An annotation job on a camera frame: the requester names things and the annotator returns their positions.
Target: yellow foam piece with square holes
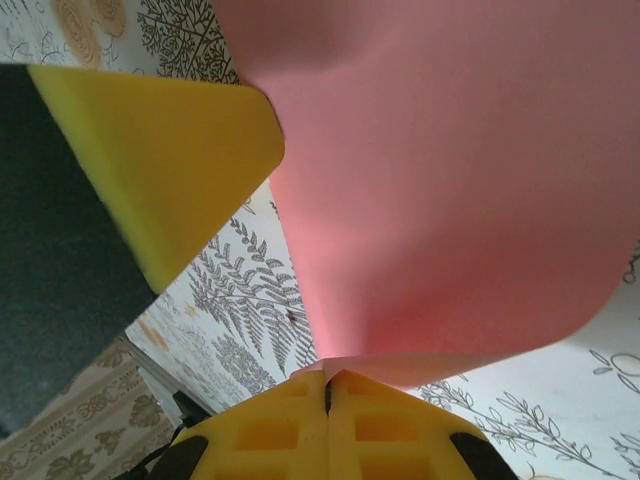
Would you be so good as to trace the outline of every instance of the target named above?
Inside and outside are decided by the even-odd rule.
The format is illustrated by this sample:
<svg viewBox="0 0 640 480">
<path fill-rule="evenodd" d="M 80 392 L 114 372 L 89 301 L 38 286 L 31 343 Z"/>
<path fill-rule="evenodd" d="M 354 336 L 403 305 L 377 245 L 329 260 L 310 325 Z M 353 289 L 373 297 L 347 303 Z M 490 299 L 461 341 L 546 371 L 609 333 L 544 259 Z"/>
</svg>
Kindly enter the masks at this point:
<svg viewBox="0 0 640 480">
<path fill-rule="evenodd" d="M 251 87 L 40 65 L 28 71 L 157 293 L 284 155 L 271 104 Z"/>
<path fill-rule="evenodd" d="M 191 480 L 476 480 L 450 441 L 484 435 L 441 408 L 358 374 L 295 377 L 182 433 L 209 445 Z"/>
<path fill-rule="evenodd" d="M 195 425 L 209 444 L 193 480 L 326 480 L 324 373 L 310 372 Z"/>
</svg>

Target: pink foam sheet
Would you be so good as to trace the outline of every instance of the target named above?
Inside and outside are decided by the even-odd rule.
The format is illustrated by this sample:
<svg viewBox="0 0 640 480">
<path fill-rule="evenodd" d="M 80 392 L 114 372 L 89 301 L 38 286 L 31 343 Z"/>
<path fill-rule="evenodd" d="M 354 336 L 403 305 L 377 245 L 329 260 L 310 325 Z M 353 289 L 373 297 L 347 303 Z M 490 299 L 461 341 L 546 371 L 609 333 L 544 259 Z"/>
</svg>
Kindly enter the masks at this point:
<svg viewBox="0 0 640 480">
<path fill-rule="evenodd" d="M 322 363 L 403 386 L 606 303 L 640 233 L 635 0 L 215 0 L 286 139 Z"/>
</svg>

